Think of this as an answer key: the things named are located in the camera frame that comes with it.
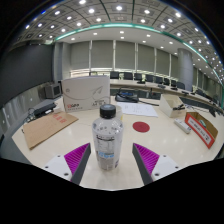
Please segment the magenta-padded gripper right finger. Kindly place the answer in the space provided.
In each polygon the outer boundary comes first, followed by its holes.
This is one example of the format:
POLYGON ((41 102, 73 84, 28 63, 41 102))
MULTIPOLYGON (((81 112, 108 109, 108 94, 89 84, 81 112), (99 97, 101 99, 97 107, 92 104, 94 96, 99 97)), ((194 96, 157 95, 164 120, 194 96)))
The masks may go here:
POLYGON ((133 144, 132 153, 145 185, 181 169, 181 167, 168 155, 159 155, 137 143, 133 144))

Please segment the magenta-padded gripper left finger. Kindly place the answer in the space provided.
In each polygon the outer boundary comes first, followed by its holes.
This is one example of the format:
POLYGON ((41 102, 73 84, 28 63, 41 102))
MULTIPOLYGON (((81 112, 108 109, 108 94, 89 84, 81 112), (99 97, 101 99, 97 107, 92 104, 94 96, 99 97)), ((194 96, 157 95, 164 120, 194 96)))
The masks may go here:
POLYGON ((91 145, 87 143, 65 155, 56 155, 43 170, 79 185, 90 154, 91 145))

